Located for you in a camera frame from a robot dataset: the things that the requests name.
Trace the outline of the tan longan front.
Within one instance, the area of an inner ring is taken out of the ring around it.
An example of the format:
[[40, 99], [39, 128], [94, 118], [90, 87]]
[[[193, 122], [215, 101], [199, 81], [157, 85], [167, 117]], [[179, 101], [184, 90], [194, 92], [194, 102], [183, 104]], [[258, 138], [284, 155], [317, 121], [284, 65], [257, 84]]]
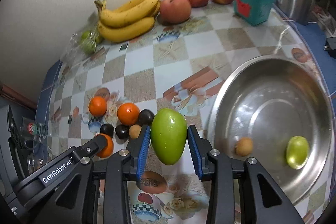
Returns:
[[239, 139], [235, 145], [235, 153], [238, 156], [248, 156], [253, 150], [253, 140], [248, 137]]

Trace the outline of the tan longan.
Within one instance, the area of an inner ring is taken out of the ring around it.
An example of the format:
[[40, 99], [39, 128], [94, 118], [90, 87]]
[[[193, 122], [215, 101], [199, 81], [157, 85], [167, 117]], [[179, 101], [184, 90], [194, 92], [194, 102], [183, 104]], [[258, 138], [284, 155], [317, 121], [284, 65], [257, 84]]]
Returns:
[[137, 139], [140, 135], [142, 127], [138, 124], [134, 124], [129, 129], [129, 136], [131, 139]]
[[235, 153], [238, 156], [248, 156], [253, 150], [253, 140], [248, 137], [239, 139], [235, 145]]

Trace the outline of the orange tangerine front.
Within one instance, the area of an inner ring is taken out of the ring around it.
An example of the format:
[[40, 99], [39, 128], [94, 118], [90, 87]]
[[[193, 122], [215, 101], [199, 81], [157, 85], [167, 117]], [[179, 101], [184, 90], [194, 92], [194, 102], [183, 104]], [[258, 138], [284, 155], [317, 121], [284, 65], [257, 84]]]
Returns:
[[102, 159], [108, 158], [112, 155], [114, 149], [112, 138], [106, 134], [98, 134], [98, 135], [104, 136], [104, 138], [107, 141], [107, 145], [99, 153], [97, 153], [96, 156]]

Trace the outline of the orange tangerine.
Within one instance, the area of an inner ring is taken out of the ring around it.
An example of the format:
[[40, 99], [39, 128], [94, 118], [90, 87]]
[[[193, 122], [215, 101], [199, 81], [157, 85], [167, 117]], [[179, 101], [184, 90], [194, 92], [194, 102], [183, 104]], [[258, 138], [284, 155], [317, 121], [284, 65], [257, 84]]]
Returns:
[[117, 110], [117, 117], [119, 121], [126, 125], [132, 126], [136, 124], [139, 116], [139, 108], [133, 103], [124, 103]]
[[94, 117], [104, 116], [107, 111], [107, 102], [104, 98], [95, 96], [90, 100], [88, 110]]
[[112, 138], [106, 134], [98, 134], [98, 135], [104, 136], [104, 138], [107, 141], [107, 145], [99, 153], [97, 153], [96, 156], [102, 159], [108, 158], [112, 155], [114, 149]]

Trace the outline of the green mango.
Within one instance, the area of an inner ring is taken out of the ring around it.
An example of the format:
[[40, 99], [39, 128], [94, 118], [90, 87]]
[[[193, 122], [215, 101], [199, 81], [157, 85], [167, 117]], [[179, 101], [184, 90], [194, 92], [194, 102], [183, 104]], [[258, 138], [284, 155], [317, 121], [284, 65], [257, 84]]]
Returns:
[[187, 140], [185, 117], [169, 108], [157, 112], [151, 124], [151, 145], [165, 165], [174, 165], [183, 154]]
[[309, 158], [309, 142], [303, 136], [293, 136], [286, 146], [286, 162], [292, 169], [303, 168]]

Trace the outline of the dark plum small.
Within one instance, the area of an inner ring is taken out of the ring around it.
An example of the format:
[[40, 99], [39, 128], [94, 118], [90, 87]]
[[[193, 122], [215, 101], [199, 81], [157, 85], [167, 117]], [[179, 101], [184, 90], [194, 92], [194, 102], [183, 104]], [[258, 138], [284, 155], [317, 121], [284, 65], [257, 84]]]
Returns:
[[129, 128], [130, 128], [129, 126], [124, 125], [124, 124], [117, 125], [115, 128], [117, 137], [120, 140], [127, 139], [129, 137]]

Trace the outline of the green mango front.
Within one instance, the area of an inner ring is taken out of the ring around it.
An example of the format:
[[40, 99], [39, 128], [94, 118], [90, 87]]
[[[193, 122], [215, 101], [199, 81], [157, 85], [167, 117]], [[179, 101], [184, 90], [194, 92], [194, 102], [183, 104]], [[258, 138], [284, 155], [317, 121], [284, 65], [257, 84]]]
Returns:
[[174, 165], [183, 154], [187, 140], [185, 117], [169, 108], [157, 112], [151, 124], [151, 145], [165, 165]]

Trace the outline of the bag of green fruits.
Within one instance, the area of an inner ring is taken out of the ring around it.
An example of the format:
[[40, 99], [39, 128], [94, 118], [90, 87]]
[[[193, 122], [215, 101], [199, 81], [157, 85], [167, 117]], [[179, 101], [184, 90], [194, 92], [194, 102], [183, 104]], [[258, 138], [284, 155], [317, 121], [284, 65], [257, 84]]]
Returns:
[[102, 41], [96, 26], [86, 26], [71, 36], [60, 61], [72, 67], [96, 53]]

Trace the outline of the clear plastic cup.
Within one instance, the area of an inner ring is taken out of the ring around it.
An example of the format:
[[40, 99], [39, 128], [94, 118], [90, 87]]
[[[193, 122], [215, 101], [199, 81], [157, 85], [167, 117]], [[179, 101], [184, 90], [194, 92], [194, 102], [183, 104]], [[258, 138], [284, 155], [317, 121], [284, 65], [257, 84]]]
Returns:
[[21, 125], [21, 141], [23, 147], [30, 152], [38, 153], [46, 145], [47, 129], [44, 124], [23, 117]]

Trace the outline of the large steel basin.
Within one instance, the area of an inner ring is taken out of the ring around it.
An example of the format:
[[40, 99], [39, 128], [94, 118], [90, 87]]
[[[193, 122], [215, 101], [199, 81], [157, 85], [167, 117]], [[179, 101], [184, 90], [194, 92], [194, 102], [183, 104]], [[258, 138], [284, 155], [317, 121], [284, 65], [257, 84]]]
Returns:
[[[224, 81], [210, 112], [207, 136], [213, 146], [236, 157], [236, 143], [253, 141], [251, 156], [293, 203], [310, 191], [330, 150], [330, 101], [311, 70], [280, 56], [260, 56], [236, 68]], [[288, 166], [285, 151], [293, 136], [309, 143], [307, 163]]]

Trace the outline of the patterned vinyl tablecloth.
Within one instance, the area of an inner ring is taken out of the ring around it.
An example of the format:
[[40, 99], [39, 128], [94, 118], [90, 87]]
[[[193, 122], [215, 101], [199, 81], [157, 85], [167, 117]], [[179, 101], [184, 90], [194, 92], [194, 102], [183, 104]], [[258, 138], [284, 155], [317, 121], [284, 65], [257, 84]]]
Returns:
[[[37, 120], [48, 128], [47, 159], [71, 146], [86, 143], [98, 131], [99, 121], [89, 118], [88, 103], [94, 96], [108, 97], [104, 121], [117, 124], [117, 108], [132, 102], [156, 113], [178, 107], [165, 92], [179, 88], [189, 103], [182, 114], [207, 135], [207, 124], [216, 92], [232, 71], [258, 56], [288, 57], [323, 80], [301, 26], [283, 19], [276, 11], [256, 27], [234, 14], [231, 5], [209, 3], [193, 9], [191, 18], [177, 26], [157, 24], [151, 32], [122, 44], [102, 44], [91, 59], [73, 67], [56, 63], [48, 71], [41, 92]], [[182, 81], [209, 68], [215, 78], [201, 92], [181, 89]]]

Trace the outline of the black power adapter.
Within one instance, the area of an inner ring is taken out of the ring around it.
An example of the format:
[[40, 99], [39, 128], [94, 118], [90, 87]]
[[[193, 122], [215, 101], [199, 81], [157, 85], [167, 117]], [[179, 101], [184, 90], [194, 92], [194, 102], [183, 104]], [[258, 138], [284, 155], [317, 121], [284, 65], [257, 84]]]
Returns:
[[336, 58], [336, 37], [326, 38], [326, 42], [323, 48], [330, 57]]

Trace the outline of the teal toy box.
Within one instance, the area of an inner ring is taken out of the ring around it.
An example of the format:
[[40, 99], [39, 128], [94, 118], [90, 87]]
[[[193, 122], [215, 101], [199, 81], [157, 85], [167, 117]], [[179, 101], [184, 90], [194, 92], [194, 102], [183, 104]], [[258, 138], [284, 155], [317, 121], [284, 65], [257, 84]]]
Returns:
[[233, 0], [234, 13], [252, 26], [266, 22], [275, 0]]

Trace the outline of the yellow banana bunch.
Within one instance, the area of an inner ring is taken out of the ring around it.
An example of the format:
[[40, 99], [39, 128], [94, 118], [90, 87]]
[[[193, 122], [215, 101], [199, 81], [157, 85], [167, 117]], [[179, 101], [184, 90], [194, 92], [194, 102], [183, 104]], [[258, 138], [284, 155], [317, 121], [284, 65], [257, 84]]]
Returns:
[[95, 0], [98, 10], [97, 31], [112, 43], [131, 40], [149, 32], [155, 25], [161, 0], [131, 0], [115, 10], [107, 0]]

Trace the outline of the peach apple near bananas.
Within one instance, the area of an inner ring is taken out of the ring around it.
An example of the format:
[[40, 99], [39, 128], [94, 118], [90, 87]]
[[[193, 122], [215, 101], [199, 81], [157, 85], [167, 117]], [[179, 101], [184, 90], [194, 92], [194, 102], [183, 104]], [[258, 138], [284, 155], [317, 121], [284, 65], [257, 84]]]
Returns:
[[191, 4], [189, 0], [163, 0], [160, 7], [160, 16], [163, 22], [180, 24], [189, 19]]

